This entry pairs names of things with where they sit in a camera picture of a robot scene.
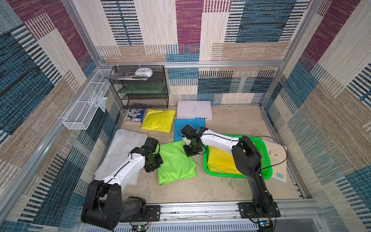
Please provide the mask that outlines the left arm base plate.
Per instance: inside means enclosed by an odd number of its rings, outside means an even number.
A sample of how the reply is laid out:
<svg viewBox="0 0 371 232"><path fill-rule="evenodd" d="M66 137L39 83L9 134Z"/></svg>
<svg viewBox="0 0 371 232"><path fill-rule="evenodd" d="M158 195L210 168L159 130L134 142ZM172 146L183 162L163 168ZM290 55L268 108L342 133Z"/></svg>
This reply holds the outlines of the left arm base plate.
<svg viewBox="0 0 371 232"><path fill-rule="evenodd" d="M161 206L147 205L144 212L130 217L124 217L120 222L158 222L160 220Z"/></svg>

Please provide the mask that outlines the white folded raincoat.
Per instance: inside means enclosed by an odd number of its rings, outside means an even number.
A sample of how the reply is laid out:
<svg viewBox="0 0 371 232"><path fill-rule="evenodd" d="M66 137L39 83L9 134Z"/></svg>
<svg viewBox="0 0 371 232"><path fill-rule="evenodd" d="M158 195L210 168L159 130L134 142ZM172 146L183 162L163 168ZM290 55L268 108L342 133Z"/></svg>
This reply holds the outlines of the white folded raincoat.
<svg viewBox="0 0 371 232"><path fill-rule="evenodd" d="M117 130L103 162L95 172L94 179L101 181L115 174L129 160L129 152L136 147L143 146L147 137L145 133L125 129Z"/></svg>

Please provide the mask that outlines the aluminium front rail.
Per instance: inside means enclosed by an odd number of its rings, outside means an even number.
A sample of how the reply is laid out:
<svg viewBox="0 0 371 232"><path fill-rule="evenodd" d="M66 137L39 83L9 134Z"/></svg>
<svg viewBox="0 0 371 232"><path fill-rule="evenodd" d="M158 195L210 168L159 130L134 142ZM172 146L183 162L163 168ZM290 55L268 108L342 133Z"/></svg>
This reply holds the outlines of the aluminium front rail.
<svg viewBox="0 0 371 232"><path fill-rule="evenodd" d="M281 216L276 232L328 232L328 224L314 200L278 200ZM256 232L254 221L241 218L238 202L168 203L160 205L159 221L150 232Z"/></svg>

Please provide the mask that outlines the cardboard box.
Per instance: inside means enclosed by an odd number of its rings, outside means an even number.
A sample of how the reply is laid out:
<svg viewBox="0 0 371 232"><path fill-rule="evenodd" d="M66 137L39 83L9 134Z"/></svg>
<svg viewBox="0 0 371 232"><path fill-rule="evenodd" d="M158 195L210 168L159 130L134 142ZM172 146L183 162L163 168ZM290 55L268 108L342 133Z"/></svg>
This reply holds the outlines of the cardboard box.
<svg viewBox="0 0 371 232"><path fill-rule="evenodd" d="M263 139L272 168L271 179L282 183L287 183L287 147Z"/></svg>

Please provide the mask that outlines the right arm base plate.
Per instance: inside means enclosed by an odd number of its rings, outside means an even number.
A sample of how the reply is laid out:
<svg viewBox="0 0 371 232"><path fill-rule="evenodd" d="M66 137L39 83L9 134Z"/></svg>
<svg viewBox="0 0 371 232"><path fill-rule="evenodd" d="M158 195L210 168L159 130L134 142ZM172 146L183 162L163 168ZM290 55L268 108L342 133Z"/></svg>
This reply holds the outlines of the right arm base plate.
<svg viewBox="0 0 371 232"><path fill-rule="evenodd" d="M253 202L240 202L237 204L241 218L279 218L281 213L276 202L268 203L265 207Z"/></svg>

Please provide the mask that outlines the large yellow raincoat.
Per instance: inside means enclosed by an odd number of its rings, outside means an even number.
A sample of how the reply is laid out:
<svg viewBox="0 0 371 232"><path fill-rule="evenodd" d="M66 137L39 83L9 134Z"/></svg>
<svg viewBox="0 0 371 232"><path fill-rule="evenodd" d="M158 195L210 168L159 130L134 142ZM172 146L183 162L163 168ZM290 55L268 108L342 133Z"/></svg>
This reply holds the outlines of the large yellow raincoat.
<svg viewBox="0 0 371 232"><path fill-rule="evenodd" d="M237 170L233 156L223 150L209 146L207 168L214 174L242 176Z"/></svg>

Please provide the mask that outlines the white round object on shelf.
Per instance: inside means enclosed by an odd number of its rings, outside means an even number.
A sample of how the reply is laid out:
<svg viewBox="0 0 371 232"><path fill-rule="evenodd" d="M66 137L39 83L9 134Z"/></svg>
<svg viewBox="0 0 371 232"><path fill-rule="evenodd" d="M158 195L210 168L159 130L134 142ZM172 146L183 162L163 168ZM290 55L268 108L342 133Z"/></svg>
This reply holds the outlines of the white round object on shelf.
<svg viewBox="0 0 371 232"><path fill-rule="evenodd" d="M135 75L149 78L153 75L153 70L151 68L139 68L135 71Z"/></svg>

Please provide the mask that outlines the blue printed packet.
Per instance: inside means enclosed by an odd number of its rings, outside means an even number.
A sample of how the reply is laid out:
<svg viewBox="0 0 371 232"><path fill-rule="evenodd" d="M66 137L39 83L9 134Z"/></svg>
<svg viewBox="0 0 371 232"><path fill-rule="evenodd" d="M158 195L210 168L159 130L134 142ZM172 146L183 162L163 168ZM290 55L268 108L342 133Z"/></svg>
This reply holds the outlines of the blue printed packet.
<svg viewBox="0 0 371 232"><path fill-rule="evenodd" d="M145 108L130 108L125 115L124 121L132 123L142 123L145 117L145 113Z"/></svg>

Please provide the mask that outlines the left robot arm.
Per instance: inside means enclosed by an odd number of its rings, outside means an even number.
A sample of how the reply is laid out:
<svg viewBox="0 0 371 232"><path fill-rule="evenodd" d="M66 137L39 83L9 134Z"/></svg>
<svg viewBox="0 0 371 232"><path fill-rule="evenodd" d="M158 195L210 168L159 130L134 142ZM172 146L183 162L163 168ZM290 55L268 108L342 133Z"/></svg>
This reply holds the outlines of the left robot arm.
<svg viewBox="0 0 371 232"><path fill-rule="evenodd" d="M112 231L123 219L146 218L146 200L129 197L123 201L122 190L142 169L150 173L163 163L155 148L134 148L124 164L110 176L89 184L81 221Z"/></svg>

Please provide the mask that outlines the small yellow folded raincoat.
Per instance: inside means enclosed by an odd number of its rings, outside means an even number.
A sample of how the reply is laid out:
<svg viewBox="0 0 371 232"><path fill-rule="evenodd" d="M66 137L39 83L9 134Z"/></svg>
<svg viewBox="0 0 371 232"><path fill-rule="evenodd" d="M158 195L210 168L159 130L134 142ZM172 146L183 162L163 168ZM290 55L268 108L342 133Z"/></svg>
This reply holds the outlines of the small yellow folded raincoat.
<svg viewBox="0 0 371 232"><path fill-rule="evenodd" d="M170 133L175 114L175 110L160 111L149 109L144 117L141 129Z"/></svg>

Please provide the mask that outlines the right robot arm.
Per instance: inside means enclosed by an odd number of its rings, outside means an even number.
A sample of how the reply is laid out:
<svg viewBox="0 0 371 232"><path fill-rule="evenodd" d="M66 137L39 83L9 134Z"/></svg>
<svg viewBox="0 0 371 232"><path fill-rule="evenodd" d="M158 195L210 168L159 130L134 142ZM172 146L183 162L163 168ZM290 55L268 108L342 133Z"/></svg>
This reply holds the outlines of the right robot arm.
<svg viewBox="0 0 371 232"><path fill-rule="evenodd" d="M179 131L182 135L184 151L188 157L199 155L212 146L232 155L235 167L243 174L252 191L252 202L241 208L245 218L278 218L281 216L277 203L268 191L262 175L261 154L248 136L233 138L200 127L189 125Z"/></svg>

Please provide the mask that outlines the white flat box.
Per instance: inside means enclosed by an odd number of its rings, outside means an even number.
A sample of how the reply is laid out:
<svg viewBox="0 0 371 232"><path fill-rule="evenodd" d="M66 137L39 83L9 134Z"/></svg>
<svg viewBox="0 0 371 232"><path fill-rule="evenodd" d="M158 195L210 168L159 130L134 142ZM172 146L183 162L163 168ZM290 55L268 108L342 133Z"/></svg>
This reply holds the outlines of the white flat box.
<svg viewBox="0 0 371 232"><path fill-rule="evenodd" d="M177 104L177 119L212 120L210 101L179 101Z"/></svg>

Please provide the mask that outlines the green plastic basket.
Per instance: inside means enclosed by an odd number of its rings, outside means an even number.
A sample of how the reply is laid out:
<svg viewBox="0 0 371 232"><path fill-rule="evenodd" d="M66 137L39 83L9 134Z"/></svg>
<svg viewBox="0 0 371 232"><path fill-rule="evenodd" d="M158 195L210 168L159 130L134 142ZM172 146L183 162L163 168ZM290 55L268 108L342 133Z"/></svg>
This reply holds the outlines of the green plastic basket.
<svg viewBox="0 0 371 232"><path fill-rule="evenodd" d="M268 180L268 179L271 178L272 168L270 167L271 162L270 162L270 158L268 156L268 152L267 152L265 143L263 142L262 139L260 139L258 137L249 136L249 138L251 138L251 141L253 142L254 146L257 148L257 150L261 154L262 169L264 169L262 171L262 176L263 176L264 180ZM243 178L243 179L245 179L244 175L235 176L235 175L225 175L225 174L211 173L208 170L207 165L206 165L207 160L208 160L209 146L206 146L206 149L204 149L204 150L206 151L206 153L203 154L203 167L204 167L204 170L207 174L209 174L211 176L214 176L214 177Z"/></svg>

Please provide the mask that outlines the lime green raincoat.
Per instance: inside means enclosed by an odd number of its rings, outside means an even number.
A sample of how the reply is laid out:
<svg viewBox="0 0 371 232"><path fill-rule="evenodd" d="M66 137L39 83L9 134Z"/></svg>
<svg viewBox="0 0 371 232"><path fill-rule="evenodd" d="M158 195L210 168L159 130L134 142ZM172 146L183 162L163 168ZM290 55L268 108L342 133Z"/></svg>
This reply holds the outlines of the lime green raincoat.
<svg viewBox="0 0 371 232"><path fill-rule="evenodd" d="M158 184L165 185L197 176L196 162L187 157L183 141L160 145L163 164L158 168Z"/></svg>

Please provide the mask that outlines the magazines on shelf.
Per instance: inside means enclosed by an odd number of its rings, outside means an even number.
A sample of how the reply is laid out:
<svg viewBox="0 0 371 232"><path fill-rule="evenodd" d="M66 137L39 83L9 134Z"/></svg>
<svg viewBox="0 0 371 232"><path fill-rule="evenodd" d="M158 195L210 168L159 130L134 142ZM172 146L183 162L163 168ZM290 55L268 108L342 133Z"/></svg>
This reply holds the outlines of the magazines on shelf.
<svg viewBox="0 0 371 232"><path fill-rule="evenodd" d="M147 80L148 77L144 74L136 75L134 72L118 72L105 77L111 80Z"/></svg>

